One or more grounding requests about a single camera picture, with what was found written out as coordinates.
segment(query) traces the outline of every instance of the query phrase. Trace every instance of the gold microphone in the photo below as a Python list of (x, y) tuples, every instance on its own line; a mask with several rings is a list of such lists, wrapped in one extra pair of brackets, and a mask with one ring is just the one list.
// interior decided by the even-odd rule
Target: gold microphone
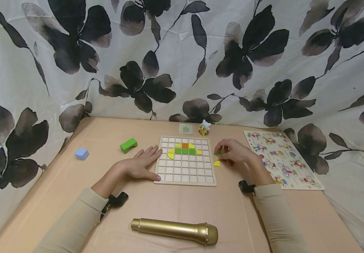
[(204, 245), (213, 245), (218, 241), (216, 226), (208, 223), (188, 224), (153, 219), (133, 219), (131, 229), (148, 234), (193, 240)]

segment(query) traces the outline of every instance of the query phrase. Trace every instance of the white fabric backdrop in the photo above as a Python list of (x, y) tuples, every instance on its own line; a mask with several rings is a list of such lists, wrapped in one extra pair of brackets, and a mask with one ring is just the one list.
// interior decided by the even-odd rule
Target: white fabric backdrop
[(286, 130), (364, 248), (364, 0), (0, 0), (0, 229), (89, 114)]

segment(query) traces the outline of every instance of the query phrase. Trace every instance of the wooden puzzle board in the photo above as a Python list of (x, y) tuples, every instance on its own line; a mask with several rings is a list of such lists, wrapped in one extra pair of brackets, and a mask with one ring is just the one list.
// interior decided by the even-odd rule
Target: wooden puzzle board
[(216, 186), (212, 149), (205, 138), (161, 136), (163, 153), (157, 159), (155, 173), (161, 177), (156, 184), (185, 186)]
[(282, 189), (324, 190), (285, 133), (244, 131), (253, 152), (258, 154), (270, 176)]

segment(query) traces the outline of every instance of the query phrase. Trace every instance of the blue cube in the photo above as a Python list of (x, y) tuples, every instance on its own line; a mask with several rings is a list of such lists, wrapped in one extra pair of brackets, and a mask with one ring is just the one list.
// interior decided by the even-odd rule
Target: blue cube
[(78, 149), (78, 151), (75, 152), (75, 156), (78, 160), (85, 161), (86, 158), (88, 158), (89, 153), (88, 153), (88, 150), (86, 150), (86, 149)]

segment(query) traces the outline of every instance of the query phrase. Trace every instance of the beige sleeve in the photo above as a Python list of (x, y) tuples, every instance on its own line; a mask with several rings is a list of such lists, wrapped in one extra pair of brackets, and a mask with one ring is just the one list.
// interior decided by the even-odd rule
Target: beige sleeve
[(92, 189), (84, 189), (49, 229), (34, 253), (77, 253), (89, 232), (100, 222), (107, 202)]
[(309, 252), (297, 219), (278, 184), (254, 189), (254, 202), (262, 217), (273, 253)]

